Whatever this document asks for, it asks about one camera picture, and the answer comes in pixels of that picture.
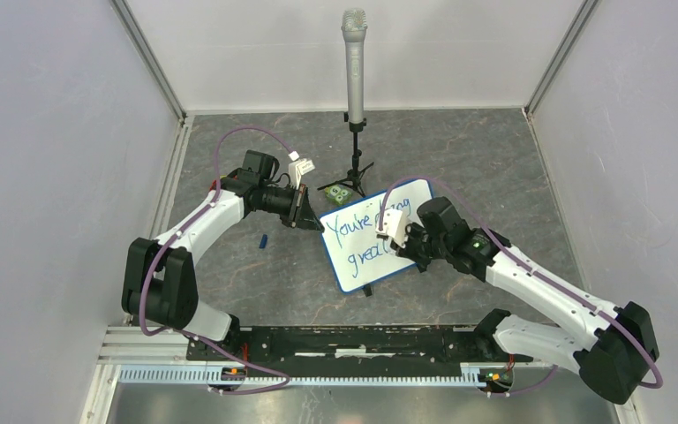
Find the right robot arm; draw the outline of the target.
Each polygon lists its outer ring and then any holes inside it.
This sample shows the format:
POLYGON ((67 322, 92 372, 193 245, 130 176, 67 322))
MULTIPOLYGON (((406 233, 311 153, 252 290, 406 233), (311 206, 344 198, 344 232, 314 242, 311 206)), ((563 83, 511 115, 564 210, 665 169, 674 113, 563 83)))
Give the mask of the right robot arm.
POLYGON ((621 405, 639 387, 659 389, 659 347, 649 312, 603 300, 539 266, 485 225, 470 227, 446 197, 418 207, 417 222, 397 209, 380 215, 377 235, 424 272, 445 261, 457 272, 504 290, 542 313, 550 324, 494 309, 477 326, 477 354, 497 360, 523 355, 566 369, 605 400, 621 405))

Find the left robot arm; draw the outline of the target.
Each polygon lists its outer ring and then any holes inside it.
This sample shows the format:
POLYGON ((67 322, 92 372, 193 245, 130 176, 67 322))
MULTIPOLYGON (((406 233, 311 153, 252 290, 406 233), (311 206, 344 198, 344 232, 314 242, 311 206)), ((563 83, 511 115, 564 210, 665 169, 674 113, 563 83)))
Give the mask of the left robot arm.
POLYGON ((221 360, 242 348, 239 320, 200 299, 195 266, 230 227, 252 212, 266 212, 283 225, 310 231, 324 227, 314 213, 303 176, 313 161, 290 154, 288 183, 278 186, 275 157, 249 150, 242 165, 213 183, 204 201, 183 221, 156 238, 137 238, 129 246, 121 307, 140 321, 208 339, 221 360))

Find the blue framed whiteboard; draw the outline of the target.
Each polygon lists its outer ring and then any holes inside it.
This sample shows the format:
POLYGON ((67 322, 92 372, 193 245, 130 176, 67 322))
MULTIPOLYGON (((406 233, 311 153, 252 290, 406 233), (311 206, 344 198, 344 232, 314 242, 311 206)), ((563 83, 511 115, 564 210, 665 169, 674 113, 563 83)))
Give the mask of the blue framed whiteboard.
POLYGON ((353 201, 320 217, 322 241, 340 292, 361 291, 388 276, 412 268, 396 255, 390 242, 376 235, 385 192, 353 201))

